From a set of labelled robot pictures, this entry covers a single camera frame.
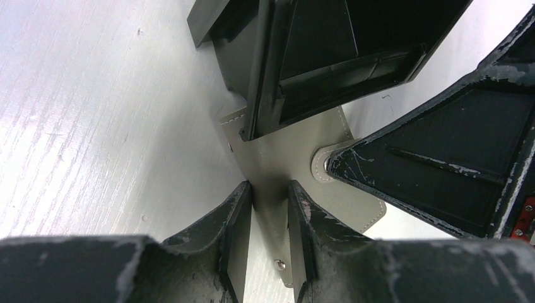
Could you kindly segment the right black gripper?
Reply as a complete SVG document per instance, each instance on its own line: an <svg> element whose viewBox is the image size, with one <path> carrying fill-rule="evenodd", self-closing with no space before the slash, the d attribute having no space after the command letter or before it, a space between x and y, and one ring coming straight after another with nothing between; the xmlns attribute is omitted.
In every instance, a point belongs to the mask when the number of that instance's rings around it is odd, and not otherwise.
<svg viewBox="0 0 535 303"><path fill-rule="evenodd" d="M505 239L534 161L534 11L477 66L335 153L328 174L459 238Z"/></svg>

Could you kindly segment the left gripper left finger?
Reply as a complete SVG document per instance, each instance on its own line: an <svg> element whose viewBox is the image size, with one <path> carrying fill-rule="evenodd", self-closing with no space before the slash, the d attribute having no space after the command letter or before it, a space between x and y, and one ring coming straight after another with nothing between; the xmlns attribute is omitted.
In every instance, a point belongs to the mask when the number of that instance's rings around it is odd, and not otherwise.
<svg viewBox="0 0 535 303"><path fill-rule="evenodd" d="M1 241L2 302L242 302L252 187L179 233Z"/></svg>

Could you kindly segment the black plastic card box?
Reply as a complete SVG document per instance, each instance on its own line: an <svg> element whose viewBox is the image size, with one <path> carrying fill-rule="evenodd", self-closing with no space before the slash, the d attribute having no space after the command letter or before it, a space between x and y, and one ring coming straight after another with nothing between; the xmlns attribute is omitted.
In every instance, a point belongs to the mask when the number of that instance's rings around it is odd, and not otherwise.
<svg viewBox="0 0 535 303"><path fill-rule="evenodd" d="M469 1L196 1L187 24L211 42L227 89L247 102L252 141L412 81Z"/></svg>

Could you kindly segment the grey leather card holder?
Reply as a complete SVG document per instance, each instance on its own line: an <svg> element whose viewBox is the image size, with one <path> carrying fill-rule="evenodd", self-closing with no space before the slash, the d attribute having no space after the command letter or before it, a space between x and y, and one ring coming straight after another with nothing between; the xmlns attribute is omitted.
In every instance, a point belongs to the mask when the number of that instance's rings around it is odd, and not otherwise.
<svg viewBox="0 0 535 303"><path fill-rule="evenodd" d="M323 209L363 233L386 213L385 202L327 174L327 159L356 140L342 107L306 118L259 139L244 141L239 131L245 109L220 119L236 163L251 183L253 207L264 242L283 285L293 278L288 232L288 185L296 180Z"/></svg>

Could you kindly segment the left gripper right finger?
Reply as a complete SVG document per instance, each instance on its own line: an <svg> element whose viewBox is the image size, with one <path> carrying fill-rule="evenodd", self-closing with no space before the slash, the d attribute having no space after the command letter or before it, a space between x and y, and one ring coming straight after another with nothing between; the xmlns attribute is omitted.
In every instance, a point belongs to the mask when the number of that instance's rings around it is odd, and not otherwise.
<svg viewBox="0 0 535 303"><path fill-rule="evenodd" d="M373 240L288 186L296 302L533 302L534 248L515 240Z"/></svg>

